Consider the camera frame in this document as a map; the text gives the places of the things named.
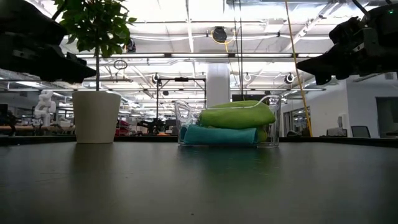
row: plant stem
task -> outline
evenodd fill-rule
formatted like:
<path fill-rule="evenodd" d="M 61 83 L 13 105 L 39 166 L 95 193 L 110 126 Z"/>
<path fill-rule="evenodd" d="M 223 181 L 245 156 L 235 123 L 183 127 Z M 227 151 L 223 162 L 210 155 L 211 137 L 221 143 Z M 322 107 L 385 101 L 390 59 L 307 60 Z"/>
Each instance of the plant stem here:
<path fill-rule="evenodd" d="M 100 90 L 100 45 L 99 42 L 100 38 L 98 35 L 98 29 L 95 33 L 95 67 L 97 71 L 97 76 L 95 78 L 95 90 Z"/>
<path fill-rule="evenodd" d="M 100 90 L 100 50 L 98 45 L 95 47 L 95 51 L 96 51 L 95 65 L 97 71 L 97 76 L 95 78 L 95 90 L 99 91 Z"/>

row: cable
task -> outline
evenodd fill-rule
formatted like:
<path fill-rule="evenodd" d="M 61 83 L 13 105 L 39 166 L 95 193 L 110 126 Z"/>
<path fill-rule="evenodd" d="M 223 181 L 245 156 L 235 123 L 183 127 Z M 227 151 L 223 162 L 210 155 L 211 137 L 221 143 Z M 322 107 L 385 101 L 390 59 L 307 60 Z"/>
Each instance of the cable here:
<path fill-rule="evenodd" d="M 225 51 L 226 51 L 227 53 L 229 53 L 229 52 L 228 52 L 228 44 L 229 44 L 229 42 L 228 42 L 228 43 L 225 43 Z M 234 74 L 234 70 L 232 69 L 231 60 L 229 59 L 229 57 L 228 57 L 228 62 L 229 62 L 229 66 L 231 67 L 232 76 L 234 77 L 236 84 L 238 84 L 238 81 L 236 80 L 236 77 L 235 77 L 235 74 Z"/>
<path fill-rule="evenodd" d="M 353 0 L 353 3 L 356 5 L 356 7 L 358 7 L 358 9 L 360 9 L 363 12 L 367 20 L 371 19 L 370 13 L 364 7 L 362 7 L 362 5 L 357 0 Z"/>
<path fill-rule="evenodd" d="M 238 30 L 236 28 L 236 17 L 235 17 L 235 0 L 232 1 L 232 5 L 233 5 L 233 9 L 234 9 L 234 28 L 235 28 L 236 35 L 238 35 Z M 239 81 L 241 82 L 240 89 L 241 89 L 241 96 L 242 96 L 242 99 L 243 99 L 243 87 L 242 87 L 243 86 L 242 85 L 242 83 L 243 83 L 243 73 L 241 73 L 241 65 L 240 65 L 240 60 L 239 60 L 239 47 L 238 47 L 238 43 L 237 42 L 236 42 L 236 53 L 238 55 L 237 58 L 238 58 L 238 69 L 239 69 Z"/>
<path fill-rule="evenodd" d="M 241 0 L 239 0 L 239 20 L 241 23 L 241 70 L 242 70 L 242 82 L 241 82 L 241 88 L 243 92 L 243 26 L 242 26 L 242 8 L 241 8 Z"/>
<path fill-rule="evenodd" d="M 287 6 L 287 0 L 285 0 L 285 7 L 286 7 L 286 14 L 287 14 L 287 22 L 289 24 L 290 41 L 292 43 L 294 66 L 295 66 L 295 69 L 296 69 L 298 85 L 300 86 L 301 97 L 303 98 L 304 111 L 305 111 L 305 117 L 307 118 L 308 129 L 310 130 L 310 136 L 312 137 L 312 127 L 311 127 L 310 117 L 308 115 L 307 102 L 305 100 L 305 93 L 303 91 L 303 86 L 301 84 L 301 78 L 300 78 L 299 70 L 297 68 L 297 58 L 296 58 L 296 52 L 295 52 L 295 49 L 294 49 L 292 24 L 290 23 L 289 8 Z"/>

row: white column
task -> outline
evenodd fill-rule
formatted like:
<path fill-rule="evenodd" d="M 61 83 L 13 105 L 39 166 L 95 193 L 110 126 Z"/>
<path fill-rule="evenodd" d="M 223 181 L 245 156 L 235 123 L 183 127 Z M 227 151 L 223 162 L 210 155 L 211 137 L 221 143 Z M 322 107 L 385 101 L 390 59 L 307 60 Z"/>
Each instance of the white column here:
<path fill-rule="evenodd" d="M 227 63 L 209 63 L 207 69 L 207 107 L 229 103 L 229 68 Z"/>

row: table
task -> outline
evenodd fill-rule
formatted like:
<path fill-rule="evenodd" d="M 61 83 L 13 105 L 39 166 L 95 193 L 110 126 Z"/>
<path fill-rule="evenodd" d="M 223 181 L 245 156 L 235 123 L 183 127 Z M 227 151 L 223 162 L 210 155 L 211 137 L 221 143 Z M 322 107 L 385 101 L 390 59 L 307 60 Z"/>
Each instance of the table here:
<path fill-rule="evenodd" d="M 398 149 L 0 147 L 0 223 L 398 223 Z"/>

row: green towel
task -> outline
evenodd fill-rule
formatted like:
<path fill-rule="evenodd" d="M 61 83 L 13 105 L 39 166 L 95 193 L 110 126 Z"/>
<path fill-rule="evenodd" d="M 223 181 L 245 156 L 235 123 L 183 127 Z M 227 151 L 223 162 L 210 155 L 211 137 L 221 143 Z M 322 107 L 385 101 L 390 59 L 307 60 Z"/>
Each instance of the green towel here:
<path fill-rule="evenodd" d="M 237 101 L 213 108 L 254 106 L 257 103 L 255 100 Z M 275 116 L 265 103 L 253 108 L 203 110 L 200 115 L 200 124 L 204 127 L 246 129 L 262 127 L 273 122 Z"/>

